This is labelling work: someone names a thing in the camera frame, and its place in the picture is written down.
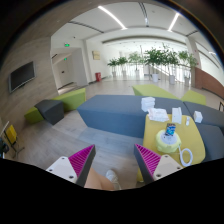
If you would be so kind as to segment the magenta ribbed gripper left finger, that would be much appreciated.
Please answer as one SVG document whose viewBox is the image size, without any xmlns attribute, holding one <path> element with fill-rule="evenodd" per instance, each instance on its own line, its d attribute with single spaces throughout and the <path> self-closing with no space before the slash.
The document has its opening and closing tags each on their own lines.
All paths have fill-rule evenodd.
<svg viewBox="0 0 224 224">
<path fill-rule="evenodd" d="M 95 145 L 90 145 L 70 157 L 61 156 L 47 168 L 47 171 L 83 187 L 95 154 Z"/>
</svg>

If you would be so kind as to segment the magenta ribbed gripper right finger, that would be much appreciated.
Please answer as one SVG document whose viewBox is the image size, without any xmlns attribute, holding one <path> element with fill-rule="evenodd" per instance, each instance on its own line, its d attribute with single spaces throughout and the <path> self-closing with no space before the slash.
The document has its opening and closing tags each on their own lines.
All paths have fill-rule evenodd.
<svg viewBox="0 0 224 224">
<path fill-rule="evenodd" d="M 182 166 L 169 155 L 159 155 L 139 144 L 134 145 L 134 155 L 146 184 L 182 169 Z"/>
</svg>

